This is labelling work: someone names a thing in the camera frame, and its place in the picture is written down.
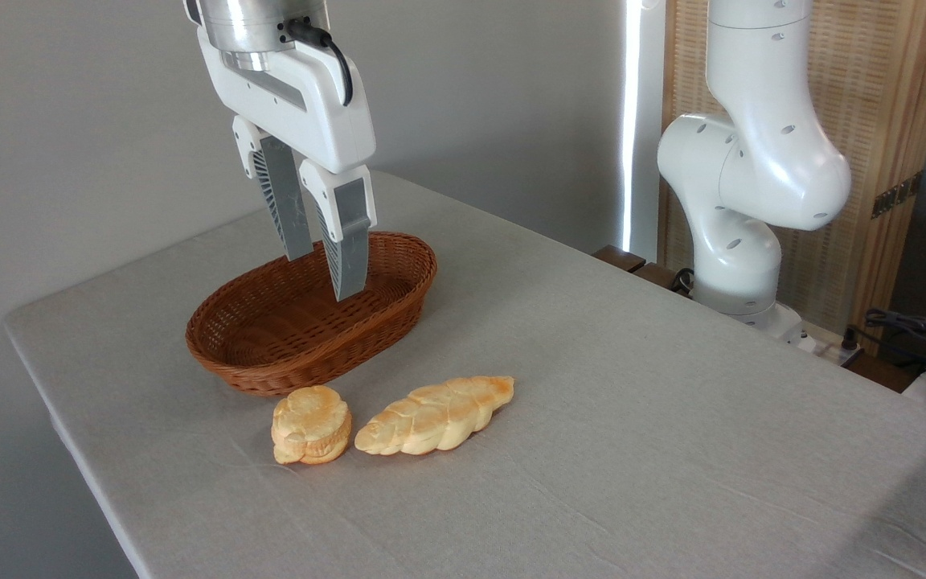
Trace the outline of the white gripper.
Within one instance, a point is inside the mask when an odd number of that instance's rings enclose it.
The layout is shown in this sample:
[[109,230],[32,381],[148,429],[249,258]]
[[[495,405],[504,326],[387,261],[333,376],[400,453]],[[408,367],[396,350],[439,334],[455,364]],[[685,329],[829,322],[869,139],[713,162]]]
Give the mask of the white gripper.
[[302,45],[269,52],[267,71],[249,71],[229,66],[205,29],[196,36],[220,101],[238,114],[231,128],[244,173],[260,186],[286,259],[313,251],[293,148],[309,158],[299,176],[317,208],[335,300],[362,292],[376,223],[364,164],[376,144],[358,69],[349,65],[356,85],[344,105],[341,68],[328,51]]

